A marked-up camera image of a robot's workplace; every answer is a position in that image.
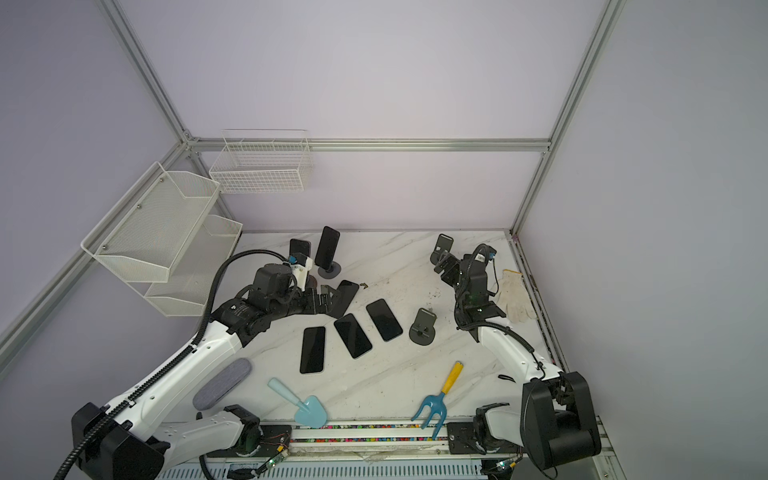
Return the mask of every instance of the blue garden fork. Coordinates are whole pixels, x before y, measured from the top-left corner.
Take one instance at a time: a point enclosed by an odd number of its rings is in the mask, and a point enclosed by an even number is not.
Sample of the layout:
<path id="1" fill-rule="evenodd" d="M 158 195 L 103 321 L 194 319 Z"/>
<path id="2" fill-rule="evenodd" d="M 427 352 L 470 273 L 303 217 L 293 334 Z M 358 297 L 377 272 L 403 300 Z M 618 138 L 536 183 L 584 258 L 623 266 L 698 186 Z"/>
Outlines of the blue garden fork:
<path id="1" fill-rule="evenodd" d="M 462 369 L 464 368 L 464 364 L 461 362 L 456 362 L 453 366 L 453 369 L 451 370 L 451 374 L 448 375 L 448 379 L 445 381 L 445 385 L 442 386 L 442 390 L 440 391 L 440 395 L 427 395 L 424 398 L 424 401 L 422 402 L 422 406 L 419 409 L 418 412 L 413 416 L 411 419 L 411 422 L 415 421 L 419 415 L 422 414 L 422 410 L 424 407 L 429 407 L 429 416 L 427 419 L 422 423 L 422 429 L 427 428 L 427 424 L 429 424 L 429 421 L 432 420 L 432 417 L 435 415 L 440 415 L 440 421 L 437 422 L 437 426 L 435 427 L 435 431 L 432 433 L 432 440 L 437 439 L 437 434 L 440 431 L 440 427 L 442 427 L 442 423 L 445 421 L 445 417 L 448 415 L 448 410 L 445 408 L 445 403 L 443 403 L 442 399 L 445 397 L 445 394 L 448 393 L 448 391 L 453 386 L 453 383 L 458 378 L 459 373 L 462 372 Z"/>

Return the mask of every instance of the mesh shelf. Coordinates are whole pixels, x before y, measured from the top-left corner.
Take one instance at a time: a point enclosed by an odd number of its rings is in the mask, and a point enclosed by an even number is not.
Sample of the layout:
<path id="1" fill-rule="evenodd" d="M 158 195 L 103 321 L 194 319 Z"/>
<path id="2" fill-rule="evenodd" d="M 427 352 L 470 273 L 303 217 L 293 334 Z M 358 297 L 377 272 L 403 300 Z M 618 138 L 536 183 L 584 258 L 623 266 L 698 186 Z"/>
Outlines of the mesh shelf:
<path id="1" fill-rule="evenodd" d="M 81 244 L 126 283 L 167 282 L 219 194 L 214 180 L 160 164 L 152 170 L 154 182 L 106 239 L 93 250 Z"/>
<path id="2" fill-rule="evenodd" d="M 226 130 L 210 169 L 225 194 L 304 191 L 313 169 L 305 131 Z"/>
<path id="3" fill-rule="evenodd" d="M 152 283 L 144 298 L 165 316 L 201 316 L 219 266 L 232 254 L 243 224 L 208 215 L 166 283 Z"/>

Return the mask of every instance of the white mesh basket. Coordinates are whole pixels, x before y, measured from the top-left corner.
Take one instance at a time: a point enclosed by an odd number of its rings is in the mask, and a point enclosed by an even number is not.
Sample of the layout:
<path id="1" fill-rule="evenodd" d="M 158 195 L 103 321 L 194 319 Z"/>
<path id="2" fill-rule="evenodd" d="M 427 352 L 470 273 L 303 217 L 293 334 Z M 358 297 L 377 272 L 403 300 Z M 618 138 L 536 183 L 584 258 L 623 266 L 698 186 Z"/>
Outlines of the white mesh basket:
<path id="1" fill-rule="evenodd" d="M 225 130 L 210 169 L 225 194 L 304 191 L 313 169 L 303 130 Z"/>
<path id="2" fill-rule="evenodd" d="M 126 283 L 167 282 L 219 194 L 209 178 L 160 164 L 150 170 L 154 182 L 114 230 L 93 250 L 93 232 L 81 244 Z"/>
<path id="3" fill-rule="evenodd" d="M 201 316 L 219 266 L 232 254 L 242 223 L 208 215 L 166 283 L 152 283 L 144 298 L 165 316 Z"/>

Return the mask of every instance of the yellow handle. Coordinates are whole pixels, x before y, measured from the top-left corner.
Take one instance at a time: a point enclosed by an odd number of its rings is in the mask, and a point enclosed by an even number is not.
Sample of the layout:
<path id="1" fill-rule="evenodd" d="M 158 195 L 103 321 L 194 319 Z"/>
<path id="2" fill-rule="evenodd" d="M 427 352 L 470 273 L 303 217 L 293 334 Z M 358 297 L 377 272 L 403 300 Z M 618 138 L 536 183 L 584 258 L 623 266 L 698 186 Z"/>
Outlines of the yellow handle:
<path id="1" fill-rule="evenodd" d="M 446 395 L 448 395 L 448 391 L 453 386 L 453 382 L 456 381 L 456 379 L 458 378 L 459 373 L 462 372 L 463 368 L 464 368 L 464 364 L 461 363 L 461 362 L 456 362 L 456 364 L 454 364 L 453 369 L 451 370 L 451 374 L 448 375 L 448 379 L 445 381 L 445 385 L 443 385 L 442 386 L 442 390 L 440 390 L 441 392 L 443 392 Z"/>

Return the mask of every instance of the white marble tabletop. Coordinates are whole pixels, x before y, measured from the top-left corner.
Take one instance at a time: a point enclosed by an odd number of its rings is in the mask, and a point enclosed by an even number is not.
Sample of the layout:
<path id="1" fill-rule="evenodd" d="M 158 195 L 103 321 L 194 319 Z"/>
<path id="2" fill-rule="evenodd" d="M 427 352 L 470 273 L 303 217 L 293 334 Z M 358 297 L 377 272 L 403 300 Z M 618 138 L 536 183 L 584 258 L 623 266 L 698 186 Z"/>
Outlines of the white marble tabletop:
<path id="1" fill-rule="evenodd" d="M 505 373 L 501 363 L 469 333 L 455 328 L 453 290 L 440 280 L 429 262 L 439 233 L 342 232 L 335 257 L 342 267 L 341 274 L 333 280 L 324 280 L 315 269 L 313 275 L 319 284 L 334 287 L 341 280 L 369 286 L 360 288 L 347 312 L 355 314 L 373 349 L 352 359 L 333 328 L 334 319 L 329 316 L 291 316 L 277 320 L 269 330 L 238 352 L 237 357 L 251 360 L 253 371 L 214 409 L 237 403 L 263 421 L 291 420 L 296 407 L 266 386 L 275 376 L 301 399 L 317 396 L 330 421 L 410 419 L 425 396 L 440 392 L 457 360 L 464 363 L 464 369 L 445 397 L 449 417 L 474 415 L 475 409 L 489 403 L 519 402 L 520 386 L 497 378 L 498 374 Z M 501 230 L 443 233 L 455 239 L 451 251 L 459 258 L 464 253 L 471 253 L 479 243 L 493 246 L 498 251 L 499 280 L 503 270 L 518 270 Z M 300 238 L 312 242 L 314 254 L 319 236 L 319 233 L 244 233 L 237 251 L 266 248 L 287 254 L 289 240 Z M 233 263 L 220 286 L 217 304 L 252 283 L 257 268 L 273 260 L 258 255 Z M 490 264 L 488 288 L 495 290 Z M 366 312 L 366 305 L 380 298 L 386 299 L 404 331 L 387 343 Z M 408 329 L 420 307 L 432 310 L 438 317 L 435 341 L 429 346 L 416 345 L 408 337 Z M 513 328 L 547 356 L 535 317 L 517 315 L 513 323 Z M 311 326 L 326 327 L 325 368 L 321 373 L 302 375 L 299 360 L 303 330 Z M 187 422 L 194 416 L 192 395 L 189 395 L 166 421 Z"/>

